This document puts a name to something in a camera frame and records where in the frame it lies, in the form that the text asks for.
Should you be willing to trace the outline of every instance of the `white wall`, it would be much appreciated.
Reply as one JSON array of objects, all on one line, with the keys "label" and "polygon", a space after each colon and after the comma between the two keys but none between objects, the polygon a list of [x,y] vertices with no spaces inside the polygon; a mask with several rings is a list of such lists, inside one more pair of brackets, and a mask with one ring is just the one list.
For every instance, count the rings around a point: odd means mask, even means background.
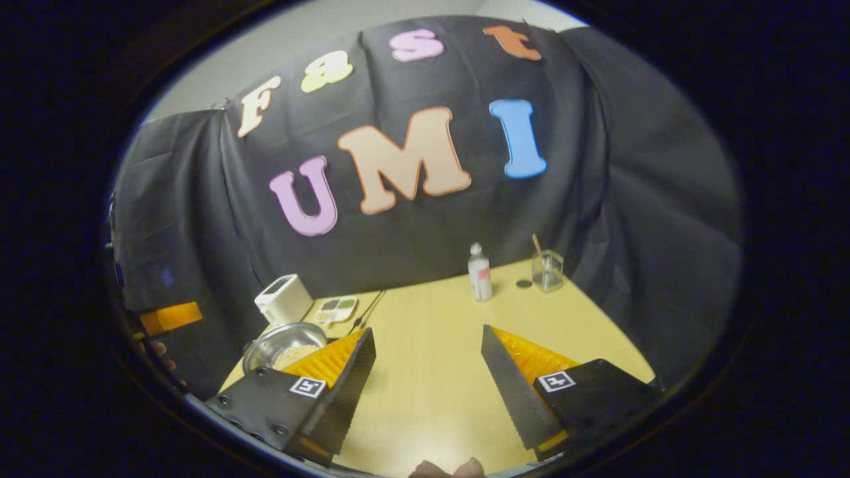
[{"label": "white wall", "polygon": [[187,68],[145,121],[183,111],[221,107],[225,98],[303,45],[410,18],[459,14],[528,21],[557,31],[583,25],[534,0],[311,0],[281,11]]}]

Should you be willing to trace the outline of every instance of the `glass cup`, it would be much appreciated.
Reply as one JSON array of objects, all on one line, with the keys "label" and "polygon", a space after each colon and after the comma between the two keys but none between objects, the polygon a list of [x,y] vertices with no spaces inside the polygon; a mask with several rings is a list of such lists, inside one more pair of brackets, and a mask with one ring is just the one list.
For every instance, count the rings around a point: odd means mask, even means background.
[{"label": "glass cup", "polygon": [[543,292],[551,292],[564,285],[564,258],[551,249],[531,257],[531,280]]}]

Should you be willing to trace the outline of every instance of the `foam letter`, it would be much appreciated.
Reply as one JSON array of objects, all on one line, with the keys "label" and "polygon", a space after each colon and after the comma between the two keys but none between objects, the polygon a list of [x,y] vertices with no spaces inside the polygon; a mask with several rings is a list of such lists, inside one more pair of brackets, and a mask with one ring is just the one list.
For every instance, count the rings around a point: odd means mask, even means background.
[{"label": "foam letter", "polygon": [[272,77],[266,83],[263,83],[260,88],[253,90],[242,99],[242,125],[236,135],[240,138],[260,125],[263,117],[257,114],[257,110],[266,111],[271,101],[271,89],[281,85],[281,77]]},{"label": "foam letter", "polygon": [[490,114],[499,118],[505,131],[507,148],[511,159],[505,165],[505,174],[510,178],[522,179],[546,171],[546,160],[537,152],[534,131],[531,129],[531,113],[534,108],[525,100],[497,100],[490,103]]},{"label": "foam letter", "polygon": [[472,184],[472,177],[457,160],[449,121],[448,108],[416,112],[408,123],[404,150],[372,126],[340,136],[339,148],[351,153],[363,186],[363,213],[380,213],[395,205],[395,194],[383,189],[381,176],[408,201],[417,195],[422,166],[427,175],[422,188],[430,196],[460,191]]},{"label": "foam letter", "polygon": [[301,81],[301,90],[313,92],[328,83],[336,83],[351,74],[354,67],[349,65],[349,54],[342,50],[330,52],[307,65],[307,76]]},{"label": "foam letter", "polygon": [[443,43],[429,39],[436,37],[430,30],[406,31],[393,37],[389,46],[393,49],[393,58],[398,61],[421,60],[443,53]]},{"label": "foam letter", "polygon": [[337,204],[333,201],[331,188],[325,178],[325,166],[327,160],[324,156],[317,156],[305,161],[298,171],[310,180],[313,192],[319,200],[319,213],[315,216],[304,214],[292,183],[295,176],[286,171],[275,177],[269,183],[269,188],[277,195],[283,214],[292,228],[305,236],[320,236],[333,229],[337,223]]},{"label": "foam letter", "polygon": [[543,58],[537,50],[526,48],[523,42],[528,42],[529,38],[522,33],[517,33],[507,26],[491,26],[484,28],[484,33],[493,35],[499,41],[501,49],[507,51],[517,58],[525,58],[527,60],[539,60]]}]

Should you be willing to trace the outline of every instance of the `white bottle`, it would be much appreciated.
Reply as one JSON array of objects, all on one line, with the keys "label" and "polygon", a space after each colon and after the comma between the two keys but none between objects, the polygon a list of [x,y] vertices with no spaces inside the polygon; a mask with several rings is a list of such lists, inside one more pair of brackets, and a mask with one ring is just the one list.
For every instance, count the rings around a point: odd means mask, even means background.
[{"label": "white bottle", "polygon": [[488,300],[493,296],[493,286],[490,283],[490,261],[481,253],[481,244],[475,242],[469,252],[469,281],[473,284],[475,300]]}]

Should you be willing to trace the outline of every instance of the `wooden stick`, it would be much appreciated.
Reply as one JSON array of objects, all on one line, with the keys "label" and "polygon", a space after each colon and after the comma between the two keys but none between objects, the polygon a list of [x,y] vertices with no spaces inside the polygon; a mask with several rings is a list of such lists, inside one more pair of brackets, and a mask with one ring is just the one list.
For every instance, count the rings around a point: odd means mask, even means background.
[{"label": "wooden stick", "polygon": [[540,250],[540,243],[537,241],[537,234],[532,234],[531,240],[534,241],[534,248],[537,249],[537,255],[543,257],[543,252]]}]

